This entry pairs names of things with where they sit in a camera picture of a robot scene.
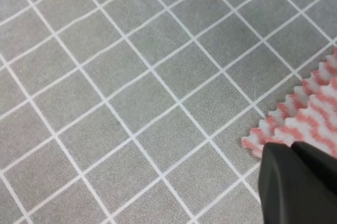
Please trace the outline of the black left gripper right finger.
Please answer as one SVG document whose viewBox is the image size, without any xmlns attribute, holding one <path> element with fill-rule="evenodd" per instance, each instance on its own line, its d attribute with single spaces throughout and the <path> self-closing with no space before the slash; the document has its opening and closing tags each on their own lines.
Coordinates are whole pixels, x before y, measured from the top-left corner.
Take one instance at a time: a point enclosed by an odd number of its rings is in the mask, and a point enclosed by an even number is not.
<svg viewBox="0 0 337 224">
<path fill-rule="evenodd" d="M 334 195 L 336 195 L 336 158 L 305 142 L 294 142 L 291 149 Z"/>
</svg>

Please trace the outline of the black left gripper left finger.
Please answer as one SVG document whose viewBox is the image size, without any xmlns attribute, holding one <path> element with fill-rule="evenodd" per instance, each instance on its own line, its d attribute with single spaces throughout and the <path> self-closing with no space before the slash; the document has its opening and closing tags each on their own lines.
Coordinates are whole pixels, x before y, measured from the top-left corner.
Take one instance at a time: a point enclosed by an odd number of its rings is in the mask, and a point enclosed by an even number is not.
<svg viewBox="0 0 337 224">
<path fill-rule="evenodd" d="M 264 223 L 336 223 L 336 195 L 291 146 L 264 146 L 258 189 Z"/>
</svg>

